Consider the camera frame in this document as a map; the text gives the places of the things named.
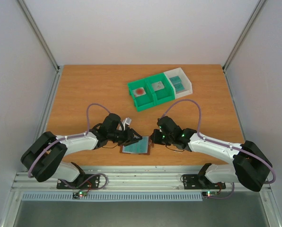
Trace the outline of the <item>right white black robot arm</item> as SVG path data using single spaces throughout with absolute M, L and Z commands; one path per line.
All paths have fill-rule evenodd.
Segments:
M 180 151 L 199 152 L 225 162 L 224 165 L 205 164 L 198 173 L 202 187 L 214 183 L 240 183 L 245 188 L 259 192 L 272 168 L 271 162 L 251 141 L 230 143 L 207 137 L 196 130 L 181 129 L 170 117 L 158 119 L 158 129 L 150 136 L 154 144 L 173 145 Z

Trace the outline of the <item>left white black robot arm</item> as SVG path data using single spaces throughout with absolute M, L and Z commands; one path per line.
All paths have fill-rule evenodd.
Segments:
M 63 162 L 65 156 L 102 148 L 109 141 L 125 147 L 140 140 L 142 136 L 125 126 L 120 116 L 110 113 L 102 123 L 81 134 L 56 136 L 50 131 L 44 132 L 20 161 L 28 169 L 29 177 L 34 177 L 38 182 L 56 178 L 67 188 L 82 189 L 90 177 L 77 164 Z

